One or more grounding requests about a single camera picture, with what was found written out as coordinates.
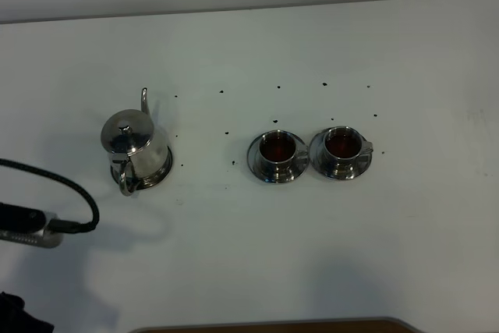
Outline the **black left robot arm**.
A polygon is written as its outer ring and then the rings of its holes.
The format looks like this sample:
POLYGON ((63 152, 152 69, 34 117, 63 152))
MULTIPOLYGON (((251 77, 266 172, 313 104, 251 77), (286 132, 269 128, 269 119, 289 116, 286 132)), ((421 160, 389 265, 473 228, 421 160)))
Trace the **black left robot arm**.
POLYGON ((1 333, 52 333, 54 325, 32 317, 22 298, 1 292, 1 333))

